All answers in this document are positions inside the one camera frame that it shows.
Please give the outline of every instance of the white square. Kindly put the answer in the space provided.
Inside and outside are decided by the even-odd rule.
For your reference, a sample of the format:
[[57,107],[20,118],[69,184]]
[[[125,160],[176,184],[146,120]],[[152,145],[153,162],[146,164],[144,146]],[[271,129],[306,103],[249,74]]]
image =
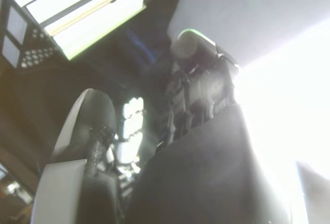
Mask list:
[[26,27],[26,21],[13,7],[10,7],[7,29],[20,44],[23,44]]
[[20,50],[15,44],[7,37],[4,38],[4,45],[2,47],[2,54],[15,68],[20,58]]

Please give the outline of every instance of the gray wall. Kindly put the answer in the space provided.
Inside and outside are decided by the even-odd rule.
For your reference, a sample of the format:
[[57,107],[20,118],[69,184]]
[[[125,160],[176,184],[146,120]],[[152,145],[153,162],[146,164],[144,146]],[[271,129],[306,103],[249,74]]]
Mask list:
[[245,66],[330,18],[330,0],[180,0],[168,33],[204,33]]

